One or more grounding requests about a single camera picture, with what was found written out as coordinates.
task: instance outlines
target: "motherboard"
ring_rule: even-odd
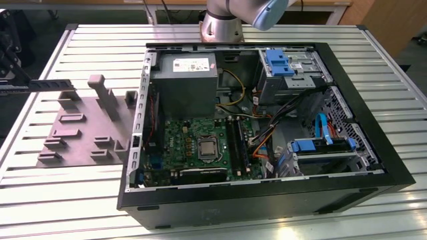
[[[262,167],[247,142],[254,137],[249,118],[169,120],[165,151],[150,156],[149,186],[261,179]]]

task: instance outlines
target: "sticker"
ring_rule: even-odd
[[[302,69],[303,66],[299,63],[291,63],[291,68],[294,69]]]
[[[254,104],[258,106],[259,105],[259,98],[255,96],[254,97]]]
[[[266,168],[269,169],[269,171],[270,171],[271,173],[274,173],[275,167],[274,167],[274,165],[270,163],[270,161],[266,163]]]
[[[174,72],[205,72],[210,70],[209,58],[177,58],[174,60]]]

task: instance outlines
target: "slotted aluminum surface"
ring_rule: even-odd
[[[59,92],[39,93],[0,151],[0,238],[426,239],[426,98],[370,33],[354,26],[314,25],[267,32],[245,27],[243,32],[247,42],[330,43],[417,184],[339,214],[149,231],[117,210],[121,165],[35,167],[61,108]],[[103,74],[107,88],[122,96],[138,89],[146,43],[198,42],[199,36],[198,25],[81,25],[66,31],[42,77],[71,79],[81,96],[95,96],[87,78]]]

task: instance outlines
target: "cpu socket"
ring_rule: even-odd
[[[214,135],[198,137],[198,156],[205,163],[213,163],[219,158],[218,138]]]

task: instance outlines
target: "gray 3d printed holder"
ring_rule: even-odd
[[[39,168],[122,164],[129,158],[138,92],[115,97],[103,75],[89,86],[98,97],[62,92],[62,106],[39,154]]]

